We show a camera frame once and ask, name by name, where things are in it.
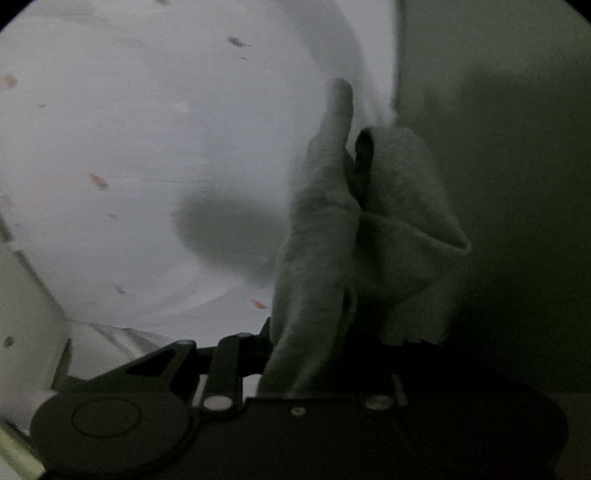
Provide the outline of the grey zip hoodie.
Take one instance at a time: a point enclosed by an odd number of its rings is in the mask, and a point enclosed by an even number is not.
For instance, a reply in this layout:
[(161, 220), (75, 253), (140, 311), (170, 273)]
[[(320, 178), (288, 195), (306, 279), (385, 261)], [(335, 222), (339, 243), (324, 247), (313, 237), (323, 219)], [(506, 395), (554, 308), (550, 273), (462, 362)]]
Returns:
[(335, 395), (353, 349), (471, 249), (427, 145), (408, 128), (352, 135), (353, 88), (332, 81), (290, 203), (270, 315), (263, 398)]

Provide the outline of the carrot print backdrop sheet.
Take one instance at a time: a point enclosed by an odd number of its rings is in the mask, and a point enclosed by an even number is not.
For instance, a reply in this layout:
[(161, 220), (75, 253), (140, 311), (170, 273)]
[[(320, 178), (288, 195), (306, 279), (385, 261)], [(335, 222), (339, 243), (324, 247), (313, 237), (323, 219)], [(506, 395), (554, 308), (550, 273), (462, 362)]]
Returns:
[(270, 314), (291, 174), (346, 78), (391, 118), (391, 1), (34, 1), (1, 32), (1, 413)]

